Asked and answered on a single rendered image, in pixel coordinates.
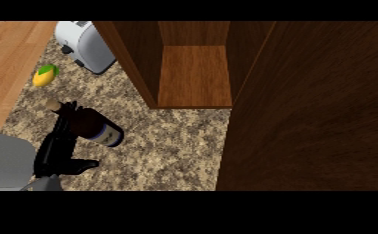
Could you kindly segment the dark wine bottle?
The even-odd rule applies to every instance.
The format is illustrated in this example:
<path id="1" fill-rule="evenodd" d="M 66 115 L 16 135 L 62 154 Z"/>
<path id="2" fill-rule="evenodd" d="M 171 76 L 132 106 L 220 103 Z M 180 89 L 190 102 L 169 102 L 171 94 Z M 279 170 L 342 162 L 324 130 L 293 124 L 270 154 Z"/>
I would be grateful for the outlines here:
<path id="1" fill-rule="evenodd" d="M 122 128 L 91 108 L 63 104 L 48 99 L 45 107 L 69 122 L 70 132 L 107 147 L 116 147 L 124 139 Z"/>

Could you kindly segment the brown wooden cabinet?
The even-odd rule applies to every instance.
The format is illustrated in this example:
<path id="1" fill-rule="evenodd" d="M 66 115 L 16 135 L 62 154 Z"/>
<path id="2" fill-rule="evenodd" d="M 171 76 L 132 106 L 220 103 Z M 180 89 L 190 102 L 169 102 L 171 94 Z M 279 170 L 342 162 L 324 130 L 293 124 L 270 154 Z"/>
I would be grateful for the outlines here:
<path id="1" fill-rule="evenodd" d="M 94 23 L 152 109 L 233 106 L 273 26 L 264 21 Z"/>

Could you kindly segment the yellow corn cob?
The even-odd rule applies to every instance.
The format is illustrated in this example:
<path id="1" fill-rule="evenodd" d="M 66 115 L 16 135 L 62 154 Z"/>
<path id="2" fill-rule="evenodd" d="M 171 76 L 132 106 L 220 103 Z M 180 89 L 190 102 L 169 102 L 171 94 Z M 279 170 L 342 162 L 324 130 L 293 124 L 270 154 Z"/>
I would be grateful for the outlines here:
<path id="1" fill-rule="evenodd" d="M 59 75 L 59 68 L 56 65 L 48 64 L 41 66 L 32 77 L 32 85 L 35 87 L 42 87 L 48 85 L 57 75 Z"/>

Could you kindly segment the dark wooden cabinet door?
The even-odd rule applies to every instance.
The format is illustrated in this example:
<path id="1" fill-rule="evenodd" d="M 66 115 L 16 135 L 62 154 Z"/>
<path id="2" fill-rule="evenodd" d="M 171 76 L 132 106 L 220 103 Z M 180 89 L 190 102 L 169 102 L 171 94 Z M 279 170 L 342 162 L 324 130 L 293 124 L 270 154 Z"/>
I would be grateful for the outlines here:
<path id="1" fill-rule="evenodd" d="M 230 112 L 217 188 L 378 190 L 378 22 L 279 22 Z"/>

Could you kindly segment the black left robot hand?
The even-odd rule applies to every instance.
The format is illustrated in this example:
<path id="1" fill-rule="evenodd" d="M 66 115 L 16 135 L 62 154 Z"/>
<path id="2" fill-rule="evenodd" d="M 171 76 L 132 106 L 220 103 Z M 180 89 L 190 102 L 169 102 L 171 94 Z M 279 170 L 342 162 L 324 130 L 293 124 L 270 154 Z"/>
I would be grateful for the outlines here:
<path id="1" fill-rule="evenodd" d="M 57 115 L 53 130 L 42 140 L 34 159 L 37 178 L 50 177 L 53 174 L 79 175 L 85 170 L 99 166 L 97 160 L 72 157 L 78 137 L 70 132 L 66 118 Z"/>

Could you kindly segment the white toaster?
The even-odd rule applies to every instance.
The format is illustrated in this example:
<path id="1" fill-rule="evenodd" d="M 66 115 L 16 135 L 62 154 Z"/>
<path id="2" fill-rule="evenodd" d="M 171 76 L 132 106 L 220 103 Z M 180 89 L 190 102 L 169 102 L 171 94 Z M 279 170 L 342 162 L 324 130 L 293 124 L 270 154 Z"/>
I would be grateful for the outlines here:
<path id="1" fill-rule="evenodd" d="M 97 29 L 90 21 L 59 21 L 54 38 L 60 51 L 73 63 L 100 75 L 116 61 Z"/>

